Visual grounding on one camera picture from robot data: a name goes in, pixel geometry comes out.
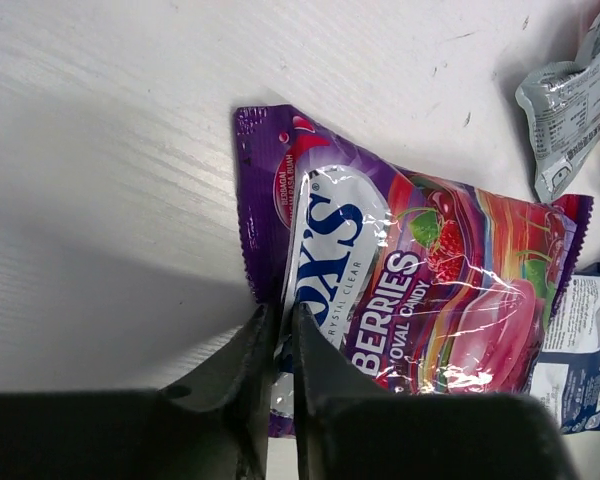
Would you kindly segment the purple Fox's candy bag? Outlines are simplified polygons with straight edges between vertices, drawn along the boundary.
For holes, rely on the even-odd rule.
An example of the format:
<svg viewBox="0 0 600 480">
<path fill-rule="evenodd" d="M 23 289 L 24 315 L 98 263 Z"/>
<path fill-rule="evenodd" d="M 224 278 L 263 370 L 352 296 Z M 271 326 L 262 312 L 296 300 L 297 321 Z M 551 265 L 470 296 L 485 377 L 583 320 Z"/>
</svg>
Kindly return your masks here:
<svg viewBox="0 0 600 480">
<path fill-rule="evenodd" d="M 239 231 L 257 301 L 306 306 L 396 394 L 525 393 L 593 200 L 411 171 L 292 105 L 236 109 Z"/>
</svg>

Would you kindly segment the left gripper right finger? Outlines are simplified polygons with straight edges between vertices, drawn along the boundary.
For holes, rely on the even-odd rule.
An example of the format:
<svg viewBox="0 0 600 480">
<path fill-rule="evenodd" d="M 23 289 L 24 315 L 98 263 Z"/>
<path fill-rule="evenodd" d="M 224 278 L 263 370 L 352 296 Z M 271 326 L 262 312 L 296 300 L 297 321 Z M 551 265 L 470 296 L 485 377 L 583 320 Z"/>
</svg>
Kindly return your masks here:
<svg viewBox="0 0 600 480">
<path fill-rule="evenodd" d="M 302 479 L 575 479 L 545 408 L 527 395 L 396 394 L 294 307 L 294 424 Z"/>
</svg>

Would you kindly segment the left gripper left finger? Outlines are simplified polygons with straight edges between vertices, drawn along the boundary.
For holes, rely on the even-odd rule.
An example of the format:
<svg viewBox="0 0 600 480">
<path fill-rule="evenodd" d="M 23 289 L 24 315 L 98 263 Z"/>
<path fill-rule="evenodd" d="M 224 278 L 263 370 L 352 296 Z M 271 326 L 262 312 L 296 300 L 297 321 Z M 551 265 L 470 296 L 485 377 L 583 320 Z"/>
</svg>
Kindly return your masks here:
<svg viewBox="0 0 600 480">
<path fill-rule="evenodd" d="M 161 389 L 0 393 L 0 479 L 263 479 L 275 311 Z"/>
</svg>

